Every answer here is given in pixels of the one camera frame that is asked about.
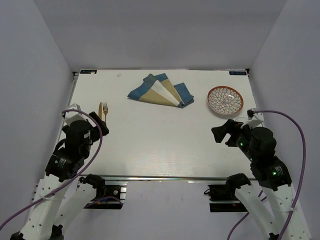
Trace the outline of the blue beige cloth placemat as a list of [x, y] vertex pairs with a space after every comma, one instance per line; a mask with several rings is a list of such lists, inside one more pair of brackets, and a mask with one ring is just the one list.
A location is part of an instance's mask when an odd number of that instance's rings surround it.
[[127, 97], [134, 101], [183, 109], [194, 102], [185, 83], [173, 85], [165, 73], [149, 74]]

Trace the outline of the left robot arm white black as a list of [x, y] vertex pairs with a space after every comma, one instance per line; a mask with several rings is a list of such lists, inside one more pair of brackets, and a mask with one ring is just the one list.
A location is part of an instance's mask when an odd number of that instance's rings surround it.
[[105, 196], [105, 180], [95, 174], [82, 177], [88, 168], [95, 142], [102, 145], [109, 134], [104, 121], [93, 111], [89, 114], [70, 109], [62, 112], [66, 125], [45, 168], [39, 199], [23, 208], [32, 212], [24, 227], [11, 235], [12, 240], [62, 240], [71, 222], [89, 206]]

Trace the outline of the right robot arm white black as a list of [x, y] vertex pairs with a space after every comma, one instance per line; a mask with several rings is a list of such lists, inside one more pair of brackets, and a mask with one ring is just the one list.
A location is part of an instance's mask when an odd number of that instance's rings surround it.
[[238, 173], [226, 180], [226, 195], [238, 199], [255, 220], [265, 240], [306, 240], [307, 231], [303, 218], [296, 210], [292, 179], [287, 166], [276, 156], [277, 141], [273, 132], [262, 126], [252, 127], [242, 122], [227, 120], [213, 127], [211, 132], [216, 143], [237, 147], [250, 160], [250, 170], [269, 202], [267, 209], [257, 195], [247, 176]]

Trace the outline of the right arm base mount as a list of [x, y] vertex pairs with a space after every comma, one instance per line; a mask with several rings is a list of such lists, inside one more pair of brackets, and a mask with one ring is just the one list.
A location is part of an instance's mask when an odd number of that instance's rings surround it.
[[203, 193], [209, 198], [211, 213], [245, 213], [245, 206], [230, 192], [226, 184], [211, 184]]

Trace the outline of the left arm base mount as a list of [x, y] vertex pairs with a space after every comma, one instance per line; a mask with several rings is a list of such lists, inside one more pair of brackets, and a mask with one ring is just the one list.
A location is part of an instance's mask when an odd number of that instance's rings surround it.
[[127, 182], [105, 179], [104, 187], [99, 188], [96, 197], [88, 202], [85, 209], [121, 210], [126, 199]]

